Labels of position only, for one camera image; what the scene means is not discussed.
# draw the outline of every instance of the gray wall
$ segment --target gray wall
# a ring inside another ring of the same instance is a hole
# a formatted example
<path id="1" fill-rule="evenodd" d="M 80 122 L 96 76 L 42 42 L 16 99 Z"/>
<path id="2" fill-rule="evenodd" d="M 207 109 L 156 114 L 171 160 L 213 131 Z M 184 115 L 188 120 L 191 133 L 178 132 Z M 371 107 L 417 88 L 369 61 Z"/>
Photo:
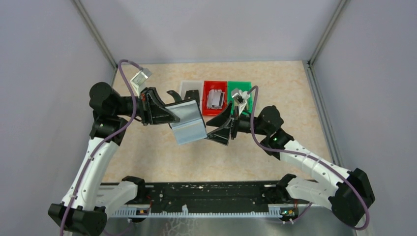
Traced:
<path id="1" fill-rule="evenodd" d="M 82 1 L 116 60 L 309 59 L 339 0 Z"/>
<path id="2" fill-rule="evenodd" d="M 341 156 L 371 180 L 375 235 L 416 235 L 417 1 L 352 1 L 314 66 Z"/>
<path id="3" fill-rule="evenodd" d="M 0 235 L 58 235 L 59 203 L 87 148 L 104 59 L 68 0 L 0 1 Z"/>

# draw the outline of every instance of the purple cable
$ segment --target purple cable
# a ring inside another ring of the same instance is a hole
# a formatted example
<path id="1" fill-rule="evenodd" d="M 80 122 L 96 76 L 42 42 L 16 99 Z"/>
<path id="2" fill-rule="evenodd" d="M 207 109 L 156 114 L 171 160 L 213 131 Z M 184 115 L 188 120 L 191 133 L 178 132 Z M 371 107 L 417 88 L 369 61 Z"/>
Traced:
<path id="1" fill-rule="evenodd" d="M 328 164 L 326 164 L 325 162 L 319 160 L 318 158 L 316 158 L 314 156 L 307 155 L 306 153 L 302 153 L 302 152 L 298 152 L 298 151 L 289 151 L 289 150 L 268 148 L 268 147 L 265 147 L 265 146 L 263 146 L 262 144 L 260 144 L 258 142 L 258 140 L 256 139 L 256 136 L 255 136 L 255 129 L 253 128 L 254 127 L 254 119 L 255 119 L 254 117 L 255 117 L 256 101 L 258 100 L 258 89 L 259 89 L 258 86 L 255 85 L 255 86 L 253 86 L 248 91 L 248 94 L 250 94 L 253 90 L 255 91 L 255 96 L 253 98 L 252 112 L 251 112 L 251 115 L 250 115 L 250 132 L 252 134 L 253 141 L 255 141 L 256 145 L 258 145 L 263 150 L 267 150 L 267 151 L 283 152 L 283 153 L 289 153 L 289 154 L 295 154 L 295 155 L 302 155 L 302 156 L 308 157 L 308 158 L 310 158 L 310 159 L 312 159 L 314 161 L 318 161 L 320 164 L 322 164 L 328 170 L 330 170 L 331 172 L 333 172 L 337 177 L 339 177 L 341 180 L 343 180 L 343 182 L 345 182 L 352 189 L 352 191 L 355 194 L 355 196 L 359 199 L 360 204 L 363 207 L 363 210 L 365 211 L 365 224 L 363 224 L 363 226 L 361 226 L 361 227 L 352 227 L 352 228 L 355 229 L 355 230 L 364 230 L 364 229 L 366 229 L 368 227 L 368 225 L 369 225 L 369 210 L 368 210 L 368 207 L 366 206 L 366 203 L 363 201 L 363 199 L 360 196 L 360 194 L 358 193 L 358 191 L 341 174 L 339 174 L 337 171 L 335 171 Z M 296 220 L 298 220 L 308 210 L 308 208 L 310 208 L 310 206 L 311 206 L 311 203 L 310 203 L 310 205 L 303 211 L 303 213 Z"/>
<path id="2" fill-rule="evenodd" d="M 136 68 L 138 68 L 139 70 L 142 70 L 143 68 L 140 66 L 140 65 L 138 65 L 138 64 L 136 64 L 136 63 L 134 63 L 133 61 L 129 61 L 129 60 L 126 60 L 126 59 L 122 59 L 122 60 L 120 60 L 119 61 L 119 63 L 118 63 L 118 68 L 119 68 L 119 71 L 120 71 L 120 74 L 121 74 L 121 77 L 123 78 L 123 80 L 124 80 L 124 83 L 126 84 L 126 86 L 127 86 L 127 89 L 129 90 L 129 93 L 130 93 L 130 96 L 132 96 L 132 101 L 133 101 L 133 112 L 132 112 L 132 116 L 130 117 L 130 120 L 129 120 L 129 122 L 128 123 L 126 123 L 122 128 L 120 128 L 118 131 L 116 131 L 116 132 L 114 132 L 113 134 L 111 134 L 111 135 L 109 135 L 109 136 L 107 136 L 105 139 L 103 139 L 95 148 L 94 148 L 94 150 L 91 152 L 91 155 L 90 155 L 90 157 L 94 157 L 94 155 L 95 155 L 95 153 L 98 151 L 98 149 L 105 143 L 105 142 L 107 142 L 107 141 L 109 141 L 110 139 L 112 139 L 114 136 L 116 136 L 117 134 L 119 134 L 119 133 L 121 133 L 121 132 L 123 132 L 132 122 L 133 122 L 133 120 L 135 119 L 135 115 L 136 115 L 136 97 L 135 97 L 135 94 L 133 93 L 133 90 L 132 90 L 132 87 L 130 86 L 130 84 L 129 84 L 129 81 L 127 80 L 127 78 L 126 78 L 126 76 L 124 75 L 124 73 L 123 73 L 123 70 L 122 70 L 122 68 L 121 68 L 121 64 L 122 63 L 124 63 L 124 62 L 126 62 L 126 63 L 129 63 L 129 64 L 131 64 L 131 65 L 133 65 L 134 67 L 136 67 Z M 80 184 L 81 184 L 81 181 L 83 180 L 83 177 L 84 177 L 84 175 L 85 175 L 85 173 L 86 173 L 86 171 L 87 171 L 87 168 L 88 168 L 88 166 L 89 166 L 89 164 L 90 164 L 90 162 L 91 162 L 91 159 L 88 159 L 87 161 L 86 161 L 86 163 L 85 163 L 85 165 L 84 165 L 84 167 L 83 167 L 83 170 L 81 171 L 81 173 L 80 173 L 80 176 L 78 177 L 78 180 L 77 180 L 77 183 L 75 184 L 75 187 L 74 187 L 74 192 L 72 193 L 72 195 L 73 196 L 76 196 L 76 194 L 78 193 L 78 189 L 80 188 Z M 70 200 L 69 200 L 69 203 L 68 203 L 68 206 L 66 207 L 66 210 L 65 210 L 65 212 L 64 212 L 64 216 L 62 217 L 62 221 L 61 221 L 61 226 L 60 226 L 60 236 L 63 236 L 64 235 L 64 227 L 65 227 L 65 221 L 66 221 L 66 219 L 67 219 L 67 217 L 68 217 L 68 213 L 69 213 L 69 210 L 71 209 L 71 206 L 72 206 L 72 204 L 74 203 L 74 200 L 75 200 L 75 197 L 71 197 L 70 198 Z"/>

